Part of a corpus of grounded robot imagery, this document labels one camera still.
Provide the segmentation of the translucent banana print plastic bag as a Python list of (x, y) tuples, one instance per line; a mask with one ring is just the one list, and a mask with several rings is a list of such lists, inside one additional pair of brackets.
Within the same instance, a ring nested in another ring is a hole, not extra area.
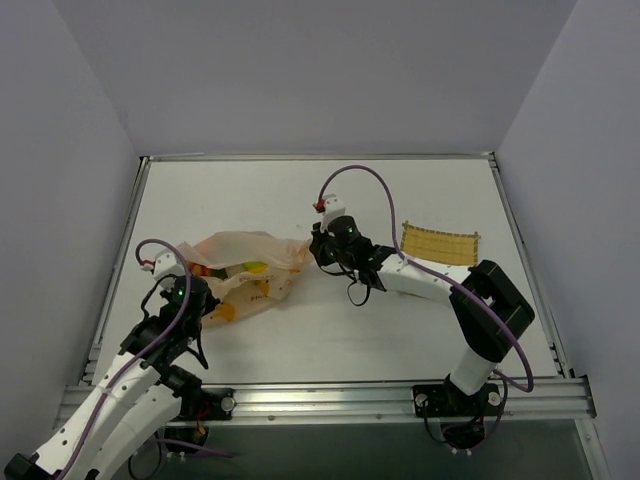
[[(224, 268), (225, 280), (204, 279), (220, 300), (216, 309), (203, 317), (205, 328), (215, 328), (245, 320), (284, 301), (296, 280), (313, 262), (311, 241), (278, 238), (264, 231), (222, 231), (196, 245), (183, 242), (179, 252), (190, 262), (214, 269)], [(247, 272), (242, 263), (261, 261), (264, 271)]]

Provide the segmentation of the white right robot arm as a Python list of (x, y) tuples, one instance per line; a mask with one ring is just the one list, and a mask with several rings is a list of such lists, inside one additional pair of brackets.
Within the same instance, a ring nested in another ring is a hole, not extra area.
[(451, 306), (466, 349), (443, 390), (450, 409), (464, 413), (475, 406), (481, 387), (510, 350), (520, 358), (526, 382), (500, 377), (523, 392), (533, 390), (532, 368), (519, 338), (535, 314), (498, 264), (484, 260), (459, 267), (415, 258), (396, 246), (373, 243), (349, 215), (317, 222), (311, 234), (310, 252), (319, 267), (338, 266), (337, 276), (349, 277), (368, 292), (399, 292)]

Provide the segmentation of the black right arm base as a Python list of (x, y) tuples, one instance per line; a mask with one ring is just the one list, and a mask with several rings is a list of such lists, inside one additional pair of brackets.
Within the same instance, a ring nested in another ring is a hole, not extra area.
[(442, 384), (412, 387), (415, 415), (423, 421), (427, 435), (453, 454), (470, 456), (497, 429), (506, 403), (494, 384), (485, 383), (478, 392), (465, 395), (449, 379)]

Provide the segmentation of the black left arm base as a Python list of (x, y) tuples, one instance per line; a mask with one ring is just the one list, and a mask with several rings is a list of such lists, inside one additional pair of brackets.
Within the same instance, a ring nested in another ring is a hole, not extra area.
[(178, 416), (171, 421), (175, 426), (167, 425), (161, 434), (161, 439), (166, 440), (164, 446), (177, 454), (203, 453), (199, 447), (209, 439), (210, 423), (230, 421), (235, 405), (234, 390), (230, 388), (188, 394), (182, 398)]

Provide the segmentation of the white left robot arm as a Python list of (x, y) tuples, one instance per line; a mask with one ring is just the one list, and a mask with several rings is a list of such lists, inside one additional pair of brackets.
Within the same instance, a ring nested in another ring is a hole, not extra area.
[(164, 424), (200, 411), (202, 381), (176, 361), (206, 362), (191, 345), (218, 301), (197, 277), (166, 275), (154, 289), (165, 301), (158, 314), (143, 315), (77, 410), (33, 454), (15, 455), (6, 478), (106, 479)]

